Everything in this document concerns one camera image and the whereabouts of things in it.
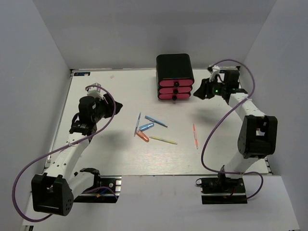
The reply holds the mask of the clear blue pen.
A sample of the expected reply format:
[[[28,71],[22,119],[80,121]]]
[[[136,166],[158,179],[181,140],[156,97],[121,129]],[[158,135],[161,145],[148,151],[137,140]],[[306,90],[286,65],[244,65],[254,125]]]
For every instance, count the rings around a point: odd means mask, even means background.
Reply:
[[[137,133],[137,130],[138,130],[138,127],[139,127],[140,118],[141,118],[141,112],[138,115],[138,119],[137,119],[136,126],[135,126],[135,129],[134,129],[134,137],[136,136],[136,133]]]

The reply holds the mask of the orange highlighter pen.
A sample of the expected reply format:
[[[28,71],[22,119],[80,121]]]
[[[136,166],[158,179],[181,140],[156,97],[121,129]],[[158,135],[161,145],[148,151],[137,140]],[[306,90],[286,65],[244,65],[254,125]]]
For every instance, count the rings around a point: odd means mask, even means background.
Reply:
[[[193,125],[192,125],[192,128],[193,128],[195,146],[196,146],[196,149],[199,149],[198,139],[197,139],[197,133],[196,133],[196,127],[195,127],[195,124],[194,124],[194,123],[193,123]]]

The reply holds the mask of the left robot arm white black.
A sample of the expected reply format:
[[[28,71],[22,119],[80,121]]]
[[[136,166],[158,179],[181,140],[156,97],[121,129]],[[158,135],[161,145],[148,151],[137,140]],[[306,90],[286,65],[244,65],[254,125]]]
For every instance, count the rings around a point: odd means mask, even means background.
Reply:
[[[99,170],[90,167],[77,172],[73,170],[95,135],[97,123],[102,118],[112,118],[122,107],[108,94],[80,98],[66,147],[43,174],[36,174],[31,181],[34,211],[67,216],[78,196],[101,188]]]

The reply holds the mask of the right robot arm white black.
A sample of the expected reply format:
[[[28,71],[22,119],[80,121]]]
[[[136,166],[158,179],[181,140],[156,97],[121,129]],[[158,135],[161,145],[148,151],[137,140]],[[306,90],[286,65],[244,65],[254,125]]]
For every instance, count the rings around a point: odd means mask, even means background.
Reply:
[[[222,97],[242,121],[237,147],[231,161],[224,165],[219,174],[218,188],[223,192],[235,186],[234,179],[241,178],[250,166],[259,159],[272,155],[276,149],[278,120],[265,115],[250,99],[247,91],[240,87],[239,70],[220,70],[218,66],[208,68],[210,77],[203,79],[194,96],[204,100]]]

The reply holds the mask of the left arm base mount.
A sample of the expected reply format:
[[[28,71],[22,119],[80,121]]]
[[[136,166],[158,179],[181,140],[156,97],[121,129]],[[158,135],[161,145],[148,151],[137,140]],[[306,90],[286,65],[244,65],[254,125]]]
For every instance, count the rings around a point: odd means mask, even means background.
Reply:
[[[98,186],[86,189],[74,203],[115,204],[120,196],[121,176],[101,176]]]

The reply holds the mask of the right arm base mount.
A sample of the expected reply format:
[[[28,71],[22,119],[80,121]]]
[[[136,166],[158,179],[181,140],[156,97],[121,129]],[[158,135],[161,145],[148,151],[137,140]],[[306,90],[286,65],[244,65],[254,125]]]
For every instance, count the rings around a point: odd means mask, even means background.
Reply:
[[[196,186],[201,187],[203,205],[247,204],[242,178],[207,177],[198,178],[195,183]]]

